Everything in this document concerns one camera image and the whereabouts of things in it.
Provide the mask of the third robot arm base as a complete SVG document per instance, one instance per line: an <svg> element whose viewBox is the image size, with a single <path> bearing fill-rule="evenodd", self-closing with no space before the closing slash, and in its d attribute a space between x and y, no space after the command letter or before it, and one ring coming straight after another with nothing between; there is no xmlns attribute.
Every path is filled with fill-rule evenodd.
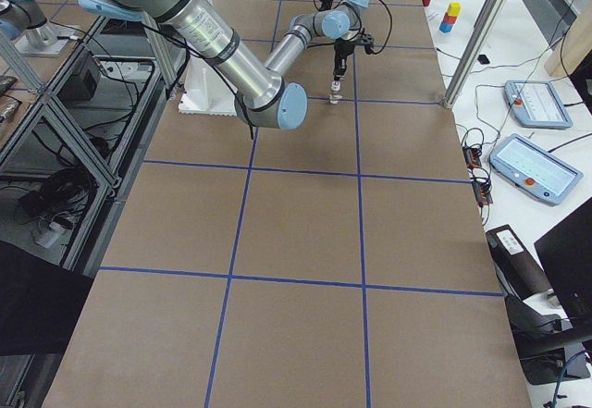
<svg viewBox="0 0 592 408"><path fill-rule="evenodd" d="M36 0L1 0L1 32L24 56L57 57L80 38L74 26L51 22Z"/></svg>

